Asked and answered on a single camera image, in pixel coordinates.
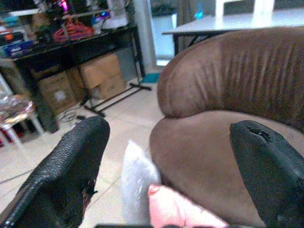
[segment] white wall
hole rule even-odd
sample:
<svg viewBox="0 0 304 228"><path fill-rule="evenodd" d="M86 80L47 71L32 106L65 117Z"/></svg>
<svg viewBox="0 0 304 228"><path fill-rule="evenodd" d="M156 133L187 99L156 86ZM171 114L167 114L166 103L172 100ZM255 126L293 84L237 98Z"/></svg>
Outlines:
<svg viewBox="0 0 304 228"><path fill-rule="evenodd" d="M150 0L133 0L135 7L135 20L142 48L145 66L156 63L153 45L152 14Z"/></svg>

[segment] black desk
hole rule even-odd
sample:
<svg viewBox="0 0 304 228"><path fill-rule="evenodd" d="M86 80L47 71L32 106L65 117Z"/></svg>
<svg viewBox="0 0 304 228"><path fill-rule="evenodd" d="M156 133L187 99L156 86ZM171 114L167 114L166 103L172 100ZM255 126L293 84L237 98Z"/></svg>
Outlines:
<svg viewBox="0 0 304 228"><path fill-rule="evenodd" d="M74 56L71 55L71 45L73 46ZM114 52L126 47L132 47L136 73L139 77L144 77L143 57L138 30L135 25L73 41L72 44L69 42L54 43L46 47L46 49L34 50L29 55L15 59L0 58L0 71L14 93L28 94L35 102L36 112L44 129L49 132L55 132L58 129L56 116L44 101L38 87L38 81L48 76L36 80L30 72L32 66L41 65L48 61L56 62L61 66L60 70L56 72L59 73L108 52Z"/></svg>

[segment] teal mat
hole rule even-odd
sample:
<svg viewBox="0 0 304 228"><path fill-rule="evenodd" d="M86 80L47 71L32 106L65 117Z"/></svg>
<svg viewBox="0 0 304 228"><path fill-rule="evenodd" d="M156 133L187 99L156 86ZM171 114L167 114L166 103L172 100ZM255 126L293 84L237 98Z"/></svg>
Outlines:
<svg viewBox="0 0 304 228"><path fill-rule="evenodd" d="M141 83L157 83L159 77L160 77L159 73L146 74L146 77L142 79Z"/></svg>

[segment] brown sofa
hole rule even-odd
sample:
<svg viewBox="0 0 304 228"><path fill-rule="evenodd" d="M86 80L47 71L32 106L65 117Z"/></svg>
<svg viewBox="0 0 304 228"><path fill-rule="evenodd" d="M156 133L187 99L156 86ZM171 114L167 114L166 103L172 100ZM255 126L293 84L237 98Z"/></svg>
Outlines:
<svg viewBox="0 0 304 228"><path fill-rule="evenodd" d="M229 126L254 120L304 155L304 28L226 33L179 53L163 70L165 118L150 148L164 184L231 224L264 226L244 186Z"/></svg>

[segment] tile floor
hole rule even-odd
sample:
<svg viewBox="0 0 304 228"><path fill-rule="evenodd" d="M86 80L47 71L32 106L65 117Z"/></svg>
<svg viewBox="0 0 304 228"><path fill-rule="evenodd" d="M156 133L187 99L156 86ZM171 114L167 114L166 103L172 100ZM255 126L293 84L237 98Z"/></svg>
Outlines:
<svg viewBox="0 0 304 228"><path fill-rule="evenodd" d="M152 86L151 92L142 90L105 111L105 119L111 127L110 139L97 177L98 193L88 206L81 228L93 228L98 223L124 223L121 216L120 176L127 142L134 140L148 150L151 130L163 118L157 105L157 85L147 85ZM94 115L85 109L78 110L78 114L87 117ZM14 145L0 148L0 212L14 198L32 169L71 129L67 123L61 123L60 127L54 134L44 133L41 137L24 142L24 151Z"/></svg>

